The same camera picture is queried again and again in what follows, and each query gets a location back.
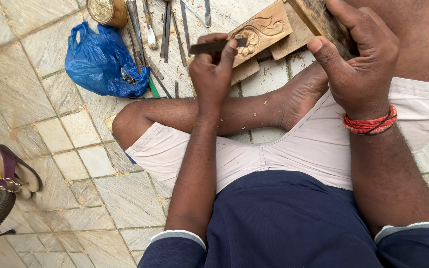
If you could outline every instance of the shirt sleeve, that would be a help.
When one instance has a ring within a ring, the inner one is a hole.
[[[429,222],[385,226],[375,236],[375,243],[387,267],[429,267]]]
[[[206,246],[201,238],[185,230],[166,230],[152,237],[138,268],[202,268]]]

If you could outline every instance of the foot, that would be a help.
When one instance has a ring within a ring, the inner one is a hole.
[[[273,118],[276,127],[289,131],[316,104],[328,89],[328,77],[318,62],[313,62],[287,84],[272,93],[276,100]]]

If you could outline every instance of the fingernail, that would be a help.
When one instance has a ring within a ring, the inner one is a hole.
[[[236,46],[238,45],[238,41],[236,41],[236,40],[234,40],[234,39],[231,39],[229,42],[228,42],[228,46],[230,46],[230,47],[232,47],[232,48],[236,48]]]
[[[312,52],[316,53],[322,47],[324,43],[318,38],[313,39],[310,43],[307,43],[307,48]]]

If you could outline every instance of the white shorts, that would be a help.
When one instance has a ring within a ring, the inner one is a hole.
[[[394,77],[390,103],[413,154],[429,141],[429,83]],[[217,189],[264,170],[300,171],[328,186],[352,190],[349,132],[330,91],[288,133],[269,143],[216,140]],[[154,123],[125,152],[152,177],[175,184],[190,134]]]

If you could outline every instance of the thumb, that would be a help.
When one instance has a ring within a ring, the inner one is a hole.
[[[331,79],[336,74],[349,71],[350,65],[340,56],[337,47],[327,38],[316,36],[307,43],[307,47]]]
[[[233,62],[235,61],[235,56],[238,53],[236,46],[238,42],[234,39],[228,41],[224,46],[223,51],[221,52],[221,60],[219,61],[217,71],[231,71],[233,69]]]

